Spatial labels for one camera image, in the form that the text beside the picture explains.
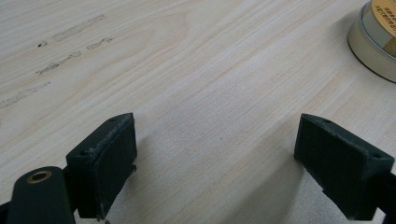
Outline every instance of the screw hole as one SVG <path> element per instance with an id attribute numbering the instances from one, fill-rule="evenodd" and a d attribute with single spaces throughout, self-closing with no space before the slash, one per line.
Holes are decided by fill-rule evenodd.
<path id="1" fill-rule="evenodd" d="M 381 158 L 381 155 L 379 155 L 379 153 L 375 153 L 375 154 L 373 154 L 373 157 L 374 157 L 374 158 L 377 158 L 377 159 L 380 159 L 380 158 Z"/>
<path id="2" fill-rule="evenodd" d="M 27 182 L 29 184 L 36 184 L 40 183 L 41 181 L 44 181 L 52 175 L 51 171 L 39 171 L 33 175 L 30 175 L 29 178 L 27 178 Z"/>

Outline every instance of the wooden board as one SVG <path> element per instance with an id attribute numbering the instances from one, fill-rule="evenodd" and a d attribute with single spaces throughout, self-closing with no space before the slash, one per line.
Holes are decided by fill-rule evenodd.
<path id="1" fill-rule="evenodd" d="M 134 112 L 138 170 L 111 223 L 347 223 L 292 153 L 310 113 L 396 156 L 396 85 L 347 44 L 364 4 L 2 1 L 0 203 Z"/>

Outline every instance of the metal tin lid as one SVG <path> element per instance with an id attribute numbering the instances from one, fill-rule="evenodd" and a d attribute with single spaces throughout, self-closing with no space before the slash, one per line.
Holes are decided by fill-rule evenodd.
<path id="1" fill-rule="evenodd" d="M 396 0 L 367 3 L 349 31 L 348 42 L 362 63 L 396 82 Z"/>

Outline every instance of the black plastic clamp jaw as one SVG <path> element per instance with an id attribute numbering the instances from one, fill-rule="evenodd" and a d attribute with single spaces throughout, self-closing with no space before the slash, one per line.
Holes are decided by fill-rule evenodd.
<path id="1" fill-rule="evenodd" d="M 74 224 L 105 219 L 137 156 L 134 115 L 105 121 L 66 156 L 67 166 L 42 167 L 21 176 L 12 199 L 0 206 L 0 224 Z"/>
<path id="2" fill-rule="evenodd" d="M 372 220 L 379 207 L 396 223 L 394 158 L 339 125 L 302 114 L 294 158 L 351 220 Z"/>

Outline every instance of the light wood surface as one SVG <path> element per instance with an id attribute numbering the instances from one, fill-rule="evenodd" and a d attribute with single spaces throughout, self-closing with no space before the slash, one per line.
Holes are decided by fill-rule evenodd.
<path id="1" fill-rule="evenodd" d="M 396 85 L 347 44 L 364 4 L 1 1 L 0 203 L 134 112 L 138 170 L 112 224 L 348 223 L 292 153 L 309 113 L 396 156 Z"/>

